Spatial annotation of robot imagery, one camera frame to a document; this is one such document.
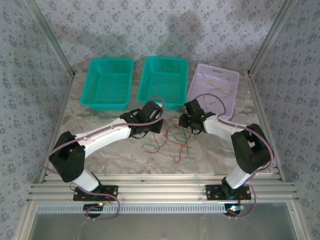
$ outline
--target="enclosure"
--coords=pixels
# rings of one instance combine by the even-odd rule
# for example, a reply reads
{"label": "enclosure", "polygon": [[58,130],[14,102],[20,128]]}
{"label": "enclosure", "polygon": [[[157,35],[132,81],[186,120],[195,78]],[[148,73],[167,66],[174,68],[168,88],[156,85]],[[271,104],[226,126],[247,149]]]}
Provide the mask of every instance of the enclosure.
{"label": "enclosure", "polygon": [[[107,227],[110,239],[244,239],[247,232],[254,239],[320,238],[318,1],[2,0],[0,6],[0,239],[100,239],[106,235],[95,229]],[[236,165],[231,143],[212,134],[180,150],[165,143],[163,129],[90,155],[86,169],[119,187],[123,214],[106,222],[86,220],[88,202],[74,202],[70,184],[40,167],[63,132],[84,133],[143,106],[139,85],[150,56],[187,59],[188,89],[198,64],[240,74],[230,120],[259,124],[275,155],[272,168],[251,181],[258,202],[247,218],[224,216],[226,202],[203,193]],[[96,58],[134,60],[126,110],[81,104]],[[170,110],[165,119],[183,113]],[[117,229],[121,224],[126,232]]]}

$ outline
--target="table surface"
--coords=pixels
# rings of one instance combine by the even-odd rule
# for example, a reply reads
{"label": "table surface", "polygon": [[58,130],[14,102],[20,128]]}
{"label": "table surface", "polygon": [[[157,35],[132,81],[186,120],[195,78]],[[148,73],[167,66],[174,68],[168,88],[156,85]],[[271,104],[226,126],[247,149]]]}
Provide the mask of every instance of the table surface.
{"label": "table surface", "polygon": [[[189,85],[195,71],[190,67]],[[127,111],[95,111],[80,103],[87,73],[78,71],[73,79],[66,103],[63,121],[59,135],[70,131],[79,134],[94,130],[118,118],[123,112],[141,108],[142,103],[137,100],[142,70],[133,71],[130,103]],[[165,118],[180,116],[183,110],[168,111]],[[239,124],[258,123],[258,117],[248,86],[248,77],[241,75],[239,79],[233,117],[231,121]],[[165,141],[161,134],[155,137],[161,145]],[[156,149],[144,143],[155,144],[154,135],[149,133],[142,139],[128,138],[114,142],[91,154],[85,161],[85,168],[94,174],[228,174],[237,164],[231,141],[221,139],[212,134],[201,133],[196,140],[190,143],[189,155],[186,148],[181,152],[180,146],[166,144],[158,153],[145,152]]]}

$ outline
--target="glass panel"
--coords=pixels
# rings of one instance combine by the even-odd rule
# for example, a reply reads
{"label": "glass panel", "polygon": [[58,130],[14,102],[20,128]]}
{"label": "glass panel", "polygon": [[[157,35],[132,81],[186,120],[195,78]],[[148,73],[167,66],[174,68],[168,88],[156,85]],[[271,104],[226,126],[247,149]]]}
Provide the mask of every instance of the glass panel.
{"label": "glass panel", "polygon": [[37,214],[31,240],[297,239],[287,205],[258,204],[244,218],[223,214],[120,214],[107,221],[82,214]]}

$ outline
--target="patterned wallpaper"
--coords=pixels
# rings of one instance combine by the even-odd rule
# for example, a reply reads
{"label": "patterned wallpaper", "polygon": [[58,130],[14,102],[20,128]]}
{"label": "patterned wallpaper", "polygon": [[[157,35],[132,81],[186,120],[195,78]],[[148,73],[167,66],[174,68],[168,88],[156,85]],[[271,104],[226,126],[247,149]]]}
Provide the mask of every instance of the patterned wallpaper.
{"label": "patterned wallpaper", "polygon": [[0,239],[40,173],[69,77],[24,1],[0,0]]}
{"label": "patterned wallpaper", "polygon": [[247,70],[283,0],[37,2],[76,70],[92,58],[155,55]]}
{"label": "patterned wallpaper", "polygon": [[320,1],[300,0],[255,76],[288,181],[320,239]]}

